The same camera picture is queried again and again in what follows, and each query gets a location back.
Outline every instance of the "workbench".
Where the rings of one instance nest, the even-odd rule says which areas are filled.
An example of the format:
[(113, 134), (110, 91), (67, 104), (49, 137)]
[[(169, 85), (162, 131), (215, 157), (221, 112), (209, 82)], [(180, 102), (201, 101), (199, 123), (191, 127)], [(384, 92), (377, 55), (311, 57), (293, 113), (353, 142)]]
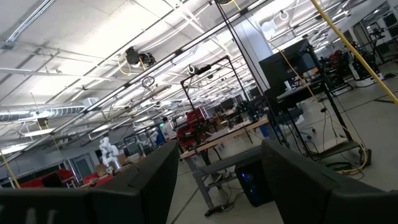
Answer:
[(204, 167), (198, 167), (194, 161), (192, 156), (195, 155), (196, 153), (205, 151), (209, 148), (215, 147), (218, 144), (221, 144), (223, 142), (229, 141), (231, 138), (234, 138), (240, 134), (247, 134), (249, 135), (249, 131), (255, 128), (258, 128), (260, 126), (264, 126), (264, 128), (267, 129), (268, 135), (271, 139), (276, 139), (275, 133), (272, 130), (272, 126), (269, 123), (267, 116), (263, 116), (260, 118), (259, 121), (255, 123), (251, 123), (250, 121), (243, 122), (241, 124), (236, 125), (232, 129), (223, 129), (218, 131), (217, 133), (213, 133), (213, 135), (208, 138), (208, 142), (205, 142), (204, 144), (201, 144), (196, 147), (195, 150), (187, 151), (184, 152), (180, 157), (182, 159), (185, 159), (187, 162), (190, 170), (192, 171), (192, 176), (195, 179), (198, 188), (205, 199), (205, 202), (208, 206), (208, 208), (213, 208), (213, 202), (211, 201), (211, 198), (209, 196), (209, 190), (212, 187), (217, 187), (225, 182), (231, 181), (236, 179), (237, 177), (235, 174), (231, 174), (229, 177), (224, 178), (223, 180), (219, 182), (215, 182), (209, 185), (205, 185), (204, 181), (206, 178), (215, 172), (218, 172), (219, 170), (223, 170), (232, 166), (235, 166), (237, 163), (239, 163), (242, 160), (248, 159), (252, 156), (258, 156), (260, 154), (260, 148), (261, 146), (254, 146), (250, 147), (249, 149), (246, 149), (243, 152), (240, 152), (238, 154), (235, 154), (233, 156), (229, 156), (227, 158), (224, 158), (220, 161), (213, 162), (210, 165), (204, 166)]

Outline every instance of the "yellow cable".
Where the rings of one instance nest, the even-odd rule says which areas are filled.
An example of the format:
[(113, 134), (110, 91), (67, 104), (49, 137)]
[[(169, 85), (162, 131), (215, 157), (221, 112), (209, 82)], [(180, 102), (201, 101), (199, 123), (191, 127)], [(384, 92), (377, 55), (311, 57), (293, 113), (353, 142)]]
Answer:
[[(307, 83), (300, 77), (300, 75), (296, 72), (296, 70), (293, 68), (293, 66), (290, 64), (290, 62), (287, 60), (285, 54), (284, 54), (281, 50), (279, 50), (278, 47), (276, 47), (274, 44), (272, 44), (270, 41), (268, 41), (268, 43), (270, 43), (273, 47), (275, 47), (275, 48), (279, 51), (279, 53), (283, 56), (283, 58), (285, 59), (285, 61), (286, 61), (287, 64), (289, 65), (290, 69), (293, 70), (293, 72), (296, 74), (296, 76), (298, 77), (298, 79), (300, 79), (300, 81), (301, 81), (302, 83), (304, 83), (304, 85), (305, 85), (305, 86), (307, 87), (307, 89), (310, 91), (312, 97), (314, 97), (315, 102), (317, 102), (318, 105), (319, 105), (321, 108), (324, 108), (324, 107), (326, 108), (325, 105), (322, 105), (322, 106), (321, 106), (321, 104), (318, 102), (318, 98), (313, 94), (313, 92), (312, 92), (311, 88), (308, 86), (308, 84), (307, 84)], [(336, 121), (334, 121), (334, 120), (331, 118), (330, 114), (326, 114), (326, 115), (327, 115), (328, 118), (330, 118), (335, 124), (337, 124), (338, 126), (340, 126), (341, 128), (343, 128), (344, 130), (346, 130), (347, 132), (349, 132), (349, 134), (350, 134), (350, 135), (355, 139), (355, 141), (359, 144), (360, 148), (362, 149), (362, 151), (363, 151), (363, 153), (364, 153), (364, 157), (365, 157), (364, 163), (363, 163), (358, 169), (341, 170), (341, 171), (339, 171), (339, 173), (340, 173), (340, 174), (347, 174), (347, 173), (350, 173), (350, 172), (362, 170), (362, 169), (364, 168), (366, 162), (368, 161), (368, 157), (367, 157), (367, 155), (366, 155), (366, 150), (365, 150), (365, 148), (364, 148), (363, 145), (358, 141), (358, 139), (355, 137), (355, 135), (354, 135), (351, 131), (349, 131), (347, 128), (345, 128), (345, 127), (342, 126), (341, 124), (337, 123)]]
[(220, 4), (220, 6), (226, 6), (226, 5), (228, 5), (228, 4), (231, 4), (231, 3), (234, 3), (235, 4), (235, 6), (239, 9), (239, 11), (241, 10), (241, 8), (238, 6), (238, 4), (236, 3), (236, 1), (235, 0), (232, 0), (232, 1), (230, 1), (229, 3), (225, 3), (225, 4)]
[(335, 33), (340, 37), (340, 39), (344, 42), (344, 44), (355, 54), (355, 57), (361, 62), (361, 64), (365, 67), (365, 69), (372, 75), (372, 77), (377, 81), (380, 87), (390, 96), (393, 102), (398, 105), (398, 99), (396, 96), (388, 89), (388, 87), (379, 79), (376, 73), (372, 70), (372, 68), (366, 63), (366, 61), (362, 58), (361, 54), (359, 54), (355, 48), (348, 42), (348, 40), (344, 37), (344, 35), (338, 30), (338, 28), (333, 24), (333, 22), (329, 19), (329, 17), (323, 12), (321, 7), (318, 5), (316, 0), (311, 0), (312, 4), (316, 7), (322, 18), (329, 24), (329, 26), (335, 31)]
[(147, 70), (145, 65), (144, 65), (144, 62), (142, 62), (142, 59), (140, 57), (138, 59), (141, 62), (142, 69)]
[(122, 70), (122, 67), (120, 66), (120, 61), (119, 61), (119, 58), (118, 57), (116, 57), (116, 60), (118, 61), (118, 65), (119, 65), (119, 70), (120, 70), (120, 72), (122, 73), (122, 74), (125, 74), (125, 75), (130, 75), (130, 73), (131, 73), (131, 67), (130, 67), (130, 64), (129, 63), (127, 63), (127, 65), (129, 66), (129, 72), (124, 72), (123, 70)]
[(6, 157), (4, 156), (4, 154), (2, 153), (2, 151), (1, 151), (1, 156), (2, 156), (2, 159), (3, 159), (3, 161), (4, 161), (4, 164), (5, 164), (6, 167), (7, 167), (8, 172), (11, 174), (11, 178), (13, 179), (13, 181), (15, 182), (15, 184), (17, 185), (17, 188), (18, 188), (18, 189), (21, 189), (21, 187), (19, 186), (18, 180), (15, 178), (15, 175), (14, 175), (14, 173), (12, 172), (12, 170), (11, 170), (11, 168), (10, 168), (10, 165), (8, 164), (7, 159), (6, 159)]
[[(45, 123), (45, 125), (46, 125), (46, 127), (47, 127), (47, 129), (50, 129), (49, 128), (49, 126), (48, 126), (48, 124), (47, 124), (47, 121), (44, 121), (44, 123)], [(54, 136), (53, 135), (51, 135), (51, 138), (52, 138), (52, 141), (54, 142), (54, 144), (55, 144), (55, 147), (57, 147), (57, 149), (58, 149), (58, 152), (61, 154), (61, 156), (62, 156), (62, 153), (61, 153), (61, 150), (60, 150), (60, 148), (58, 147), (58, 144), (57, 144), (57, 142), (56, 142), (56, 140), (55, 140), (55, 138), (54, 138)]]

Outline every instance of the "ceiling-mounted camera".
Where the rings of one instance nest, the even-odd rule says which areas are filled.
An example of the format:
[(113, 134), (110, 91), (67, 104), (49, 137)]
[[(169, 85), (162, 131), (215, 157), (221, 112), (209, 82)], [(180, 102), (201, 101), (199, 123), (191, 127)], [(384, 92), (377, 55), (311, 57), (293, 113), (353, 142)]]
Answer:
[(133, 66), (134, 68), (140, 67), (141, 61), (143, 62), (143, 64), (147, 66), (151, 66), (156, 63), (156, 60), (151, 53), (147, 52), (139, 53), (134, 49), (134, 47), (129, 47), (126, 50), (126, 59), (127, 63)]
[(188, 73), (190, 75), (196, 74), (198, 70), (199, 69), (196, 66), (193, 66), (193, 65), (188, 65), (188, 67), (187, 67), (187, 71), (188, 71)]

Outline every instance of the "humanoid robot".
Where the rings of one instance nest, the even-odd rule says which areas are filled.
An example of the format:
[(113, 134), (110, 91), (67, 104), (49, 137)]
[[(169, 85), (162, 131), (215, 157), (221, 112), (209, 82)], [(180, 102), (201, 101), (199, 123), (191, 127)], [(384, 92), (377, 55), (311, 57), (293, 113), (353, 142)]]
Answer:
[(120, 169), (121, 166), (117, 158), (117, 156), (119, 155), (119, 150), (117, 149), (117, 147), (109, 143), (108, 137), (101, 139), (99, 143), (100, 143), (99, 149), (101, 150), (102, 153), (102, 162), (106, 166), (107, 173), (111, 174), (113, 170), (113, 168), (110, 165), (110, 162), (113, 162), (114, 166), (117, 169)]

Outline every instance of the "yellow pole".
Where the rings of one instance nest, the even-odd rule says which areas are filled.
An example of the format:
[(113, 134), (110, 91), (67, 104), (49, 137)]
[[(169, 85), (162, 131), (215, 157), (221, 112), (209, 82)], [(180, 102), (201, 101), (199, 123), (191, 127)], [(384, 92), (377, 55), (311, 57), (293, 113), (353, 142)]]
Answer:
[(393, 102), (398, 105), (398, 99), (396, 96), (388, 89), (388, 87), (379, 79), (379, 77), (374, 73), (372, 68), (366, 63), (362, 56), (355, 50), (355, 48), (348, 42), (344, 35), (337, 29), (337, 27), (332, 23), (329, 17), (323, 12), (321, 7), (318, 5), (316, 0), (311, 0), (312, 4), (316, 7), (318, 12), (321, 14), (322, 18), (329, 24), (329, 26), (335, 31), (335, 33), (340, 37), (344, 44), (355, 54), (355, 57), (361, 62), (365, 69), (372, 75), (372, 77), (377, 81), (380, 87), (391, 97)]
[(4, 163), (5, 163), (5, 165), (6, 165), (6, 167), (7, 167), (8, 172), (11, 174), (12, 180), (13, 180), (13, 181), (15, 182), (15, 184), (17, 185), (17, 188), (18, 188), (18, 189), (21, 189), (21, 187), (19, 186), (18, 180), (16, 179), (16, 177), (15, 177), (13, 171), (12, 171), (11, 168), (10, 168), (10, 165), (9, 165), (8, 162), (7, 162), (6, 157), (4, 156), (4, 154), (2, 153), (1, 150), (0, 150), (0, 153), (1, 153), (1, 156), (2, 156), (2, 159), (3, 159)]

